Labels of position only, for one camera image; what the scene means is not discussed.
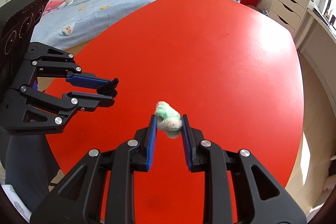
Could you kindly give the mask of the small black scrap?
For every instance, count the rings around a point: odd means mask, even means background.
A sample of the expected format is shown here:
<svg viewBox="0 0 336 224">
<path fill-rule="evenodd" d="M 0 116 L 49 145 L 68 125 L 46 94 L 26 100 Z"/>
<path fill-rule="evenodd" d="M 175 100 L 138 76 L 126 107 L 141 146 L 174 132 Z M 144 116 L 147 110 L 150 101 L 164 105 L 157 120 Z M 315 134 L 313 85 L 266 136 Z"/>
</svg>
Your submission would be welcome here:
<svg viewBox="0 0 336 224">
<path fill-rule="evenodd" d="M 116 88 L 118 83 L 119 83 L 118 78 L 114 78 L 108 83 L 105 83 L 102 86 L 98 87 L 96 91 L 100 95 L 111 96 L 112 98 L 115 98 L 117 96 Z"/>
</svg>

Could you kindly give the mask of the white drawer cabinet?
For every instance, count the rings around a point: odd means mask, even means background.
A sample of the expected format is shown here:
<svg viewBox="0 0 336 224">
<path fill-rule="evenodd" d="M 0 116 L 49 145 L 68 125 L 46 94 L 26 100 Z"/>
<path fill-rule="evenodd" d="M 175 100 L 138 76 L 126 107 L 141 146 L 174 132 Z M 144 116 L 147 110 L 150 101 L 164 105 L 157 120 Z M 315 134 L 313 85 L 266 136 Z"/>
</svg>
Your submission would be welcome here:
<svg viewBox="0 0 336 224">
<path fill-rule="evenodd" d="M 286 28 L 294 38 L 308 4 L 309 0 L 274 0 L 269 17 Z"/>
</svg>

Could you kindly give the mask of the pink plush toy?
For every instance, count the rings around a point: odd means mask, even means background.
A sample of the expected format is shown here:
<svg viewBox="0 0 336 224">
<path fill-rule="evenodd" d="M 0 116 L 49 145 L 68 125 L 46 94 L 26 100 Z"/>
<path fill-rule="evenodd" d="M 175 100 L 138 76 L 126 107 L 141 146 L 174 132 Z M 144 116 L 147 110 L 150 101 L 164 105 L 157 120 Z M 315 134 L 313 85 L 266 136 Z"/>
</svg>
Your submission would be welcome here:
<svg viewBox="0 0 336 224">
<path fill-rule="evenodd" d="M 46 15 L 51 11 L 57 10 L 59 8 L 59 6 L 64 2 L 64 0 L 62 1 L 50 1 L 49 3 L 47 3 L 45 10 L 43 11 L 42 15 Z"/>
</svg>

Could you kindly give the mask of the green white tissue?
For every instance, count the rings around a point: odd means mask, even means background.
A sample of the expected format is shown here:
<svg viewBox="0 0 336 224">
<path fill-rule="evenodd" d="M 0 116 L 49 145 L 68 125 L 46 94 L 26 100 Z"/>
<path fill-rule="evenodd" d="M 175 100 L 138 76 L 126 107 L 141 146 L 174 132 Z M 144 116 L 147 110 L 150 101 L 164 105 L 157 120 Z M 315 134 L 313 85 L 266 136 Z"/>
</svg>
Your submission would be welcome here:
<svg viewBox="0 0 336 224">
<path fill-rule="evenodd" d="M 176 139 L 182 132 L 181 116 L 167 102 L 157 102 L 154 115 L 157 117 L 157 129 L 164 132 L 168 138 Z"/>
</svg>

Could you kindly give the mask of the red table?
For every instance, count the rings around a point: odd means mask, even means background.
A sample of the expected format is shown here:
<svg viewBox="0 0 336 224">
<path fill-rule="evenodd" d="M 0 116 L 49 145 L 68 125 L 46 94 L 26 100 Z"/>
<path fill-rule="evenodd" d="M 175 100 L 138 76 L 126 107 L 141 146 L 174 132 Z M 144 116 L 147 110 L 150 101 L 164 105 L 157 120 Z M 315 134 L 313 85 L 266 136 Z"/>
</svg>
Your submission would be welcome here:
<svg viewBox="0 0 336 224">
<path fill-rule="evenodd" d="M 289 31 L 230 0 L 157 0 L 92 40 L 75 57 L 83 72 L 118 78 L 111 107 L 81 111 L 47 136 L 65 176 L 43 222 L 88 221 L 93 198 L 106 223 L 305 223 L 285 190 L 299 147 L 303 84 Z M 187 115 L 182 132 L 146 133 L 157 102 Z"/>
</svg>

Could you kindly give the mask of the white long desk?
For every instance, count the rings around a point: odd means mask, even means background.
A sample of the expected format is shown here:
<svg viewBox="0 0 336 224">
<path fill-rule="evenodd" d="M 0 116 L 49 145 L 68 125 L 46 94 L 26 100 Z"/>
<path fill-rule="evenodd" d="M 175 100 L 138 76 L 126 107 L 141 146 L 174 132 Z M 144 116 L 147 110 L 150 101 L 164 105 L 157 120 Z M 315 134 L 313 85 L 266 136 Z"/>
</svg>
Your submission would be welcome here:
<svg viewBox="0 0 336 224">
<path fill-rule="evenodd" d="M 295 46 L 314 69 L 329 100 L 335 102 L 335 34 L 315 10 L 307 9 Z"/>
</svg>

